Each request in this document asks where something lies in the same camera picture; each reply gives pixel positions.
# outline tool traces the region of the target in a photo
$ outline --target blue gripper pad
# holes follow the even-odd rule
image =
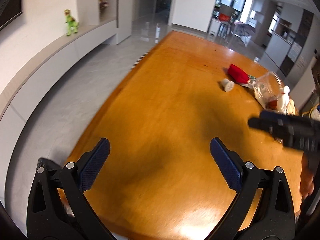
[[[230,158],[226,147],[214,138],[210,143],[210,151],[229,188],[239,193],[242,187],[241,172]]]
[[[95,148],[88,153],[90,158],[78,174],[78,189],[80,192],[91,188],[109,153],[110,143],[105,138],[102,138]]]

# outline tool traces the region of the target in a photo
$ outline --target metal pin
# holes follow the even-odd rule
[[[39,167],[37,170],[38,173],[42,173],[43,171],[44,171],[44,167]]]
[[[279,124],[280,126],[283,126],[283,120],[282,120],[282,119],[278,119],[278,124]]]
[[[283,169],[281,167],[276,167],[276,171],[278,171],[279,173],[282,173]]]
[[[74,166],[75,166],[75,163],[73,162],[67,163],[66,165],[67,169],[72,169]]]
[[[254,167],[253,163],[251,163],[251,162],[245,163],[245,166],[246,166],[248,169],[253,169],[253,167]]]

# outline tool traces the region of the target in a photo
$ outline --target white bottle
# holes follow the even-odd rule
[[[235,83],[225,78],[221,81],[221,85],[224,88],[225,92],[230,92],[234,88]]]
[[[280,88],[281,96],[277,102],[277,110],[281,114],[287,114],[287,105],[290,102],[289,93],[290,88],[285,86],[284,88]]]

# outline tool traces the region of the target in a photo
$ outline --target red cloth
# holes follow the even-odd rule
[[[247,73],[233,64],[230,65],[228,74],[232,76],[237,83],[247,84],[249,81]]]
[[[222,22],[229,22],[231,20],[231,16],[227,16],[227,15],[221,13],[221,14],[219,14],[218,20],[222,21]]]

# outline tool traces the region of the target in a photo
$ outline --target clear plastic container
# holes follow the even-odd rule
[[[257,78],[253,84],[253,91],[257,101],[266,109],[267,103],[279,98],[281,95],[280,88],[283,87],[284,85],[277,74],[268,72]]]

